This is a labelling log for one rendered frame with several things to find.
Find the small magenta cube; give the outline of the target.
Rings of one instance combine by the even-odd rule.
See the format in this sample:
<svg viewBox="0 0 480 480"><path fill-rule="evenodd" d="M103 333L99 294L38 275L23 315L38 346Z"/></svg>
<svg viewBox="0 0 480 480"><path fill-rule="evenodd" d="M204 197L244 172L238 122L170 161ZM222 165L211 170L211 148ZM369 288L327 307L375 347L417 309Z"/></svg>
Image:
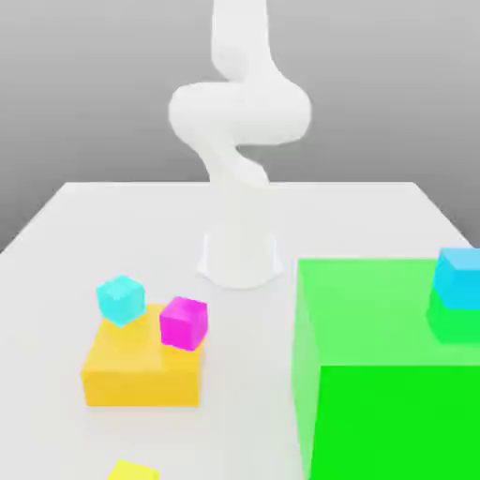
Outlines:
<svg viewBox="0 0 480 480"><path fill-rule="evenodd" d="M175 296L160 312L159 327L164 345L193 352L208 330L208 307L202 301Z"/></svg>

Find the small cyan cube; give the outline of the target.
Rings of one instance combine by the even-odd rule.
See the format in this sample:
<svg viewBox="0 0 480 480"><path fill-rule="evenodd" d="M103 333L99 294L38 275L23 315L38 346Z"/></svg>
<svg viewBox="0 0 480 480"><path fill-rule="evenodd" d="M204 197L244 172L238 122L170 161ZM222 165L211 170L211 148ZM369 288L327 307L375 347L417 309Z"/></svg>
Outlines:
<svg viewBox="0 0 480 480"><path fill-rule="evenodd" d="M145 290L140 282L121 275L97 287L97 303L105 319L123 327L144 314Z"/></svg>

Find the small blue cube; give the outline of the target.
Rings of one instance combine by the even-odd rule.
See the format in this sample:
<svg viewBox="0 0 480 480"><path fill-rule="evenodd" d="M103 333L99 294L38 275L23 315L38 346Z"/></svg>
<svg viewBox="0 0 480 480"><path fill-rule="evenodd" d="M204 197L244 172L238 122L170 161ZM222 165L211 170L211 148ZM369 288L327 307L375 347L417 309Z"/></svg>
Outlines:
<svg viewBox="0 0 480 480"><path fill-rule="evenodd" d="M480 248L443 247L433 287L446 308L480 309Z"/></svg>

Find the small yellow cube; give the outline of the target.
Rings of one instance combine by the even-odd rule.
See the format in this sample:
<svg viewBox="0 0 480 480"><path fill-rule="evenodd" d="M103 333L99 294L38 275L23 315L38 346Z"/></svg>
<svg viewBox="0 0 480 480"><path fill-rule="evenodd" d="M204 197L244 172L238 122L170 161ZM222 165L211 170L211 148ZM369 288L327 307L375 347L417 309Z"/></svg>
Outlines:
<svg viewBox="0 0 480 480"><path fill-rule="evenodd" d="M106 480L159 480L159 472L127 460L117 460Z"/></svg>

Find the large orange box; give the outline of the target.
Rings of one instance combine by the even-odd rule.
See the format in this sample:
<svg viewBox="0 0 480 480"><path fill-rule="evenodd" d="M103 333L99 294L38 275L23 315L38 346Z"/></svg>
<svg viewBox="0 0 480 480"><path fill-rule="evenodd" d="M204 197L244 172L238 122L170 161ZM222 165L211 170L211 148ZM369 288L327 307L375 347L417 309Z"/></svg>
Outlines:
<svg viewBox="0 0 480 480"><path fill-rule="evenodd" d="M189 352L160 340L162 304L125 326L101 321L82 365L90 407L196 407L200 403L203 348Z"/></svg>

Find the large green box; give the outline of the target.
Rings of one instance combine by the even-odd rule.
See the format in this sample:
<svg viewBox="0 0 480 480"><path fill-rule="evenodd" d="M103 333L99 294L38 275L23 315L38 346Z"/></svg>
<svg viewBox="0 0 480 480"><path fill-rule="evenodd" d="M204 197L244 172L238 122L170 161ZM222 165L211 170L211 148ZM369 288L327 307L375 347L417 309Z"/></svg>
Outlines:
<svg viewBox="0 0 480 480"><path fill-rule="evenodd" d="M302 480L480 480L480 311L432 259L302 259L292 394Z"/></svg>

